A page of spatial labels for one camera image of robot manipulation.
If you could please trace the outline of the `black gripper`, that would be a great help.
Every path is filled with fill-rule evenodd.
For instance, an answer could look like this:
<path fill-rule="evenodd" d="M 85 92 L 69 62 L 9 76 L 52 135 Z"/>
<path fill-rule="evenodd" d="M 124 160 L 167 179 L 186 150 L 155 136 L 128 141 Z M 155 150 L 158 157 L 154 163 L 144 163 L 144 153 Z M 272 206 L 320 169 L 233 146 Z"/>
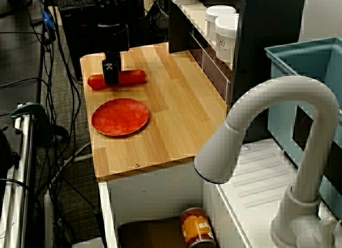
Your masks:
<path fill-rule="evenodd" d="M 106 85 L 118 85 L 120 73 L 120 52 L 129 50 L 128 26 L 119 24 L 98 24 L 96 43 L 105 53 L 102 60 Z"/>

